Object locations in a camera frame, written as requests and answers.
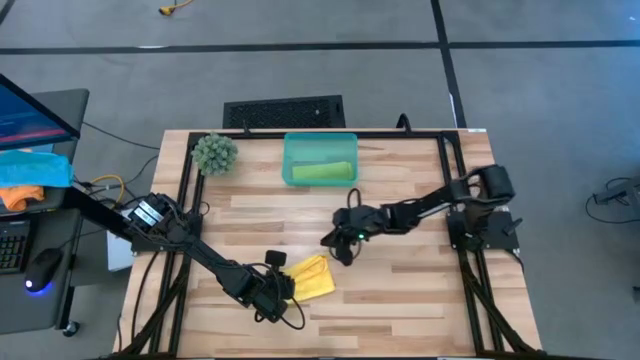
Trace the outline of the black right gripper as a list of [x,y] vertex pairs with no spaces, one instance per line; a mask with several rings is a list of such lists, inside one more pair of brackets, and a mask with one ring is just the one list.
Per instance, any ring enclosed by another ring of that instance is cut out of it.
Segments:
[[349,248],[354,242],[383,233],[389,223],[389,216],[382,208],[367,205],[340,208],[333,215],[335,228],[320,240],[320,244],[335,249]]

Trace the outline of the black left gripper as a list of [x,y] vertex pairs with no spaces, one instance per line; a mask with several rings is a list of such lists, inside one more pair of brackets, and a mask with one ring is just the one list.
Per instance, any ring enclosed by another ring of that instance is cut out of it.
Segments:
[[295,297],[295,280],[276,269],[269,270],[265,280],[266,285],[254,302],[254,320],[276,323],[288,308],[286,301]]

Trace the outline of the yellow microfiber towel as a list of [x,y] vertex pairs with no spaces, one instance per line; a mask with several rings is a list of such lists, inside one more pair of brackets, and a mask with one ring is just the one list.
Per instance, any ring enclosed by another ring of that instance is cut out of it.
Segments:
[[293,299],[303,302],[330,294],[336,290],[328,259],[324,255],[311,256],[284,270],[295,282]]

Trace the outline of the green microfiber towel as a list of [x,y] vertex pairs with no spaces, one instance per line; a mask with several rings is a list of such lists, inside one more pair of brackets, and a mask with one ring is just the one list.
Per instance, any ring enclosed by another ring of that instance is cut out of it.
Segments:
[[354,175],[350,162],[298,165],[292,168],[294,180],[352,180]]

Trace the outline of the teal plastic basket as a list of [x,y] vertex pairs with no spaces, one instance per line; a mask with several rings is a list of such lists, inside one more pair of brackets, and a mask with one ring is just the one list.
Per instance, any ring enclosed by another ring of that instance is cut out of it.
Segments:
[[[294,180],[292,168],[333,162],[350,162],[352,180]],[[358,181],[358,137],[354,133],[287,133],[284,137],[282,178],[289,186],[349,187]]]

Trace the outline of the black computer tower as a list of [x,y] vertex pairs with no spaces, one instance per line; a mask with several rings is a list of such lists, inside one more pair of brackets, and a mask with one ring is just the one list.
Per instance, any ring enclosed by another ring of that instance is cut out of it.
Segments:
[[345,128],[341,95],[226,102],[224,129]]

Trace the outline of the artificial green potted plant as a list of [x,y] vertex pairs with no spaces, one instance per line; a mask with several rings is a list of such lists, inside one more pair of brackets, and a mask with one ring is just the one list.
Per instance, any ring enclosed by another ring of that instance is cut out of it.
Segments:
[[203,176],[219,176],[234,168],[238,147],[231,138],[210,133],[196,142],[191,156]]

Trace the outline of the white box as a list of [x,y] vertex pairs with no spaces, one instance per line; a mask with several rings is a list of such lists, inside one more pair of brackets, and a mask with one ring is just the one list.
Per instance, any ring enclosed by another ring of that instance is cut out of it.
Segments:
[[106,240],[108,271],[117,272],[130,268],[135,259],[131,243],[110,231],[106,232]]

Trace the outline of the black support beam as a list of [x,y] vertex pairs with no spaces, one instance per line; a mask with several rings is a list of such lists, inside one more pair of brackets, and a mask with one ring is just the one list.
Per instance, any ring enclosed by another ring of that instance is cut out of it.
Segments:
[[89,221],[120,238],[131,240],[127,233],[128,222],[120,213],[107,208],[75,187],[70,187],[64,192],[61,208],[77,209]]

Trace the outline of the grey rolling desk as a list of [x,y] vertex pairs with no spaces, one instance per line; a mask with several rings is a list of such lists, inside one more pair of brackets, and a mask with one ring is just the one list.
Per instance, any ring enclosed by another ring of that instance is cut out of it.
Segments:
[[[88,90],[72,89],[31,96],[80,132],[89,97]],[[78,140],[14,150],[62,155],[72,165]],[[77,209],[61,208],[64,192],[70,187],[42,187],[45,199],[29,200],[24,211],[8,211],[0,200],[0,221],[31,222],[31,246],[24,271],[0,275],[0,334],[50,327],[64,329],[70,320],[69,303],[74,291],[69,284],[70,266],[75,256],[82,216]],[[64,253],[62,262],[50,291],[41,296],[30,296],[24,287],[26,268],[47,248],[60,248]]]

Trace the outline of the black computer mouse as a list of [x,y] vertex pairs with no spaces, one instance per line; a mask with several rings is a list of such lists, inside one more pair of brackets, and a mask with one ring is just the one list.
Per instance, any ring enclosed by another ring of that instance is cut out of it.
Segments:
[[30,296],[41,296],[50,291],[63,255],[60,248],[47,248],[27,266],[24,287]]

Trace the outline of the black keyboard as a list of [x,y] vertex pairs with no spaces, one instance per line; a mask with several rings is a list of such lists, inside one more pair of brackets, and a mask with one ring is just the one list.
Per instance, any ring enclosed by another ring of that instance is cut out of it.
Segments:
[[31,222],[0,221],[0,275],[24,271],[31,246]]

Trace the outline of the blue cloth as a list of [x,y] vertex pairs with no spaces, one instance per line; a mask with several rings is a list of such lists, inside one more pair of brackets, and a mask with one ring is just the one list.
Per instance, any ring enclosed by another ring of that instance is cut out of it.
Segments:
[[0,188],[15,186],[70,187],[74,169],[68,158],[53,153],[0,152]]

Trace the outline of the orange cloth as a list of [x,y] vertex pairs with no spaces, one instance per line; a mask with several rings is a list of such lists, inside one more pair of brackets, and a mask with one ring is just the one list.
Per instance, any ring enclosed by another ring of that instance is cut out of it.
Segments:
[[4,207],[11,212],[24,211],[29,200],[43,201],[44,199],[42,186],[22,185],[0,188],[0,200]]

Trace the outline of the desk computer monitor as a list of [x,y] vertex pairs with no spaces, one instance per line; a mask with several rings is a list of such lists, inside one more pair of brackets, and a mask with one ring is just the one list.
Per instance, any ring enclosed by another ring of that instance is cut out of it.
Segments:
[[80,132],[0,74],[0,150],[77,140]]

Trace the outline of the black aluminium table frame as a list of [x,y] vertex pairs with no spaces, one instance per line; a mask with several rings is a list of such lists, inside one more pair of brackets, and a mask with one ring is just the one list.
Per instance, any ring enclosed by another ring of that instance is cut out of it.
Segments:
[[262,263],[287,254],[281,271],[324,255],[336,290],[287,302],[283,318],[254,320],[213,273],[177,250],[138,245],[122,310],[122,341],[111,360],[203,358],[484,358],[536,360],[541,349],[522,267],[504,248],[516,222],[499,206],[480,229],[462,204],[428,216],[404,235],[351,245],[344,266],[320,240],[336,210],[421,198],[496,165],[485,135],[459,130],[344,129],[358,137],[358,181],[349,187],[289,186],[284,137],[317,130],[232,134],[233,170],[207,177],[191,151],[198,131],[165,134],[152,191],[183,212],[197,210],[201,240],[223,257]]

